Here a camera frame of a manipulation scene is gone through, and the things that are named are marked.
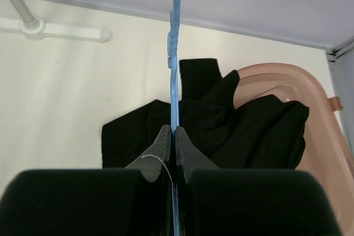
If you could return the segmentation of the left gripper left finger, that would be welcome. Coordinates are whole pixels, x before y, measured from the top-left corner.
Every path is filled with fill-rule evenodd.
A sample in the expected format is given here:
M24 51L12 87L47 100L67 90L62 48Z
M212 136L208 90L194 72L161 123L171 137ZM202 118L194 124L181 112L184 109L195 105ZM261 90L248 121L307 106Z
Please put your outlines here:
M170 160L170 126L164 125L152 145L142 152L125 170L139 170L148 182L156 182L166 173L170 179L168 164Z

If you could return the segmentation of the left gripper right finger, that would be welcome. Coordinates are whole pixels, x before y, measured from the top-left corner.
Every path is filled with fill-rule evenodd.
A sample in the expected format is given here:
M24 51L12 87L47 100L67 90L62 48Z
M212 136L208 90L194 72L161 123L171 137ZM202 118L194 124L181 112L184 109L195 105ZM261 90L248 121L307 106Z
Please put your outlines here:
M183 127L175 131L176 175L178 184L188 184L196 170L220 170L191 142Z

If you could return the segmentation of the black shirt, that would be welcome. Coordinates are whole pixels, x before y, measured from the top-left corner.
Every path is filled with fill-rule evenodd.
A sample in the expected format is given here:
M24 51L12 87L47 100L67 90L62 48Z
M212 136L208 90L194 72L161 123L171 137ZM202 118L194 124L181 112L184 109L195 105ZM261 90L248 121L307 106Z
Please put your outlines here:
M294 169L305 150L309 109L274 95L235 108L237 71L221 76L216 59L181 60L180 124L195 147L223 169ZM104 167L125 167L170 123L170 104L154 100L102 127Z

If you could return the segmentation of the light blue wire hanger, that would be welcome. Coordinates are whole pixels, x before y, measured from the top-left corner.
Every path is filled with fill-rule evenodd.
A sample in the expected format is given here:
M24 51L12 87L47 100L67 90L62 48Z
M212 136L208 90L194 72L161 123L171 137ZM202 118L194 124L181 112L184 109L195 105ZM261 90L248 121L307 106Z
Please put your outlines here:
M181 0L173 0L170 11L170 31L168 33L168 67L170 68L170 128L171 128L171 168L172 204L174 235L180 234L179 199L176 176L176 129L179 126L179 79L178 79L178 37L181 19Z

